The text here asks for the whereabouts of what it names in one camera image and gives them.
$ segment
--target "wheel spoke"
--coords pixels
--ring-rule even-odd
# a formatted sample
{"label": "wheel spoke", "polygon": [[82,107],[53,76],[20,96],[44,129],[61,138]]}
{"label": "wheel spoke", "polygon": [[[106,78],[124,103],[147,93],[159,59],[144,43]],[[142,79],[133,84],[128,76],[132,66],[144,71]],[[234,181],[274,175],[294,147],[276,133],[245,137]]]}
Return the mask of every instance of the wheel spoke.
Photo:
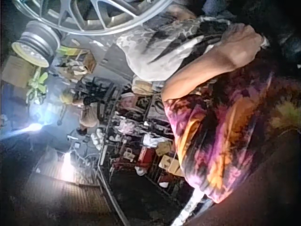
{"label": "wheel spoke", "polygon": [[49,0],[40,0],[40,17],[43,17],[48,12]]}
{"label": "wheel spoke", "polygon": [[83,31],[86,23],[80,14],[76,0],[61,0],[58,25],[62,25],[68,15],[74,20],[79,29]]}
{"label": "wheel spoke", "polygon": [[94,9],[97,13],[97,16],[98,16],[100,22],[102,23],[103,28],[107,29],[107,26],[105,25],[105,22],[103,20],[102,15],[101,15],[101,11],[99,9],[99,0],[90,0],[90,1],[91,1],[92,5],[93,5],[93,7],[94,7]]}
{"label": "wheel spoke", "polygon": [[124,0],[100,0],[100,1],[108,3],[112,6],[120,9],[121,11],[131,15],[132,17],[138,16],[138,10]]}

